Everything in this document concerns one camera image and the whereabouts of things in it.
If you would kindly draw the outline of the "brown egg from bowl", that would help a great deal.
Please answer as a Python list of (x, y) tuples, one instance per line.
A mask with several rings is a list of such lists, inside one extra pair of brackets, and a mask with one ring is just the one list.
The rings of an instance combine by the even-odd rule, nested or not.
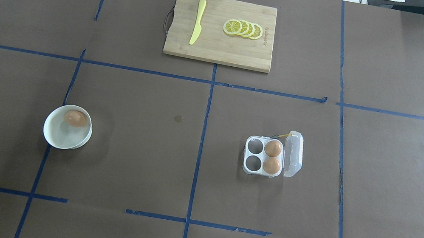
[(64, 116), (64, 121), (66, 124), (71, 125), (72, 127), (84, 127), (87, 125), (88, 119), (85, 113), (79, 110), (68, 110)]

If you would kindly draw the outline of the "brown egg in box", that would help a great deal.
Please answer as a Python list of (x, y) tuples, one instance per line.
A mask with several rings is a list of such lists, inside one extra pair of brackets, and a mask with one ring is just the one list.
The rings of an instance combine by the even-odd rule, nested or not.
[(275, 158), (268, 158), (263, 163), (263, 171), (269, 175), (275, 175), (281, 170), (281, 162)]
[(283, 152), (283, 145), (279, 140), (270, 140), (264, 146), (265, 153), (270, 158), (276, 158)]

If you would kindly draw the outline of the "clear plastic egg box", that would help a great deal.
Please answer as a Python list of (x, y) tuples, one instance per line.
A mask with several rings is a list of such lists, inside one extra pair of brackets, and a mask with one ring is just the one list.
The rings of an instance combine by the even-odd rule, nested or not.
[(243, 171), (250, 175), (292, 177), (302, 169), (304, 137), (300, 132), (290, 131), (272, 137), (251, 136), (243, 152)]

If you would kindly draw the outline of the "yellow plastic knife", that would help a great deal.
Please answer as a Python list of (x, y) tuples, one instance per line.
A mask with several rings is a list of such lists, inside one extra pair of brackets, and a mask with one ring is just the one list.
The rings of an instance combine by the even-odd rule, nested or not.
[(206, 2), (207, 2), (206, 0), (199, 0), (195, 24), (194, 24), (193, 31), (191, 33), (189, 45), (195, 44), (197, 39), (200, 37), (201, 31), (202, 31), (201, 19), (203, 18), (203, 14), (206, 9)]

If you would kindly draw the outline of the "brown egg in box rear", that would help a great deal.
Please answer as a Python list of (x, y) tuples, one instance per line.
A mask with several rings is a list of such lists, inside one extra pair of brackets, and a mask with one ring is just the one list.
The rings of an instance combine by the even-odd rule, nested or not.
[(264, 146), (265, 153), (270, 158), (276, 158), (283, 152), (283, 145), (279, 140), (270, 140)]

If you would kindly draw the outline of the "brown egg in box front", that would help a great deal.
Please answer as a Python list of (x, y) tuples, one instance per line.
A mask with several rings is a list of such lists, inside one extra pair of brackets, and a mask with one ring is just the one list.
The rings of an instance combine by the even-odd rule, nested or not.
[(275, 158), (268, 158), (263, 163), (263, 171), (269, 175), (275, 175), (281, 170), (281, 162)]

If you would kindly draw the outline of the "white bowl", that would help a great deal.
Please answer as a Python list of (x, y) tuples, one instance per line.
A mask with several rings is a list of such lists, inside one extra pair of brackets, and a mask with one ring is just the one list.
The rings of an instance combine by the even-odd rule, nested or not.
[[(64, 121), (67, 111), (78, 110), (85, 113), (88, 122), (84, 127), (72, 127)], [(64, 105), (56, 108), (45, 119), (43, 134), (45, 140), (54, 148), (71, 150), (83, 147), (92, 136), (93, 127), (90, 114), (82, 107)]]

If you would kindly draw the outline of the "wooden cutting board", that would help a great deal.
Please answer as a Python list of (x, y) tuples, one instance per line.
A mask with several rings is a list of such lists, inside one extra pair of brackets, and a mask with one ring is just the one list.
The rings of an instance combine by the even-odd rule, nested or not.
[[(199, 0), (176, 0), (163, 52), (172, 56), (269, 73), (277, 9), (236, 0), (206, 1), (200, 37), (195, 44), (189, 45)], [(251, 40), (224, 33), (222, 26), (232, 19), (260, 25), (263, 28), (262, 37)]]

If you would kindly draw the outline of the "lemon slice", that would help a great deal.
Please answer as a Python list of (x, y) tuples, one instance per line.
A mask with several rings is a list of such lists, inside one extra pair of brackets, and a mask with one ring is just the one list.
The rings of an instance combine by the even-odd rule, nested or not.
[(222, 27), (224, 33), (233, 36), (238, 35), (243, 29), (243, 25), (240, 20), (235, 19), (226, 21)]
[(248, 35), (247, 38), (249, 38), (251, 40), (258, 40), (259, 38), (262, 37), (263, 28), (260, 25), (253, 23), (252, 24), (252, 31), (253, 32), (251, 33), (251, 35), (250, 36)]
[(253, 31), (252, 31), (252, 22), (249, 22), (249, 24), (250, 24), (250, 26), (251, 26), (251, 30), (249, 31), (249, 33), (248, 33), (248, 34), (246, 34), (245, 38), (247, 38), (247, 36), (248, 36), (248, 35), (250, 36), (250, 35), (251, 35), (251, 33), (253, 32)]
[(245, 37), (246, 34), (248, 34), (249, 31), (251, 30), (251, 26), (250, 26), (249, 22), (246, 21), (246, 20), (240, 20), (240, 19), (238, 19), (237, 21), (239, 21), (239, 23), (241, 24), (240, 30), (237, 33), (237, 35), (238, 36), (241, 36), (241, 37)]

